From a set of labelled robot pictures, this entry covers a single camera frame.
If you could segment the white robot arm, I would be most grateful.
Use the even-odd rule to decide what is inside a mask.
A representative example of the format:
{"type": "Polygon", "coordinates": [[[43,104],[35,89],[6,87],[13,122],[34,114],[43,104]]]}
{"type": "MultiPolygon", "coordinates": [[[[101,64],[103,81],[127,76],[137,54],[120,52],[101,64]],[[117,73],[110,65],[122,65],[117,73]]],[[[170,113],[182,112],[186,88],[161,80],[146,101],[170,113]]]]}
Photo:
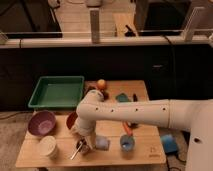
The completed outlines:
{"type": "Polygon", "coordinates": [[[213,99],[105,102],[90,90],[76,108],[74,129],[91,135],[99,120],[142,123],[190,133],[185,171],[213,171],[213,99]]]}

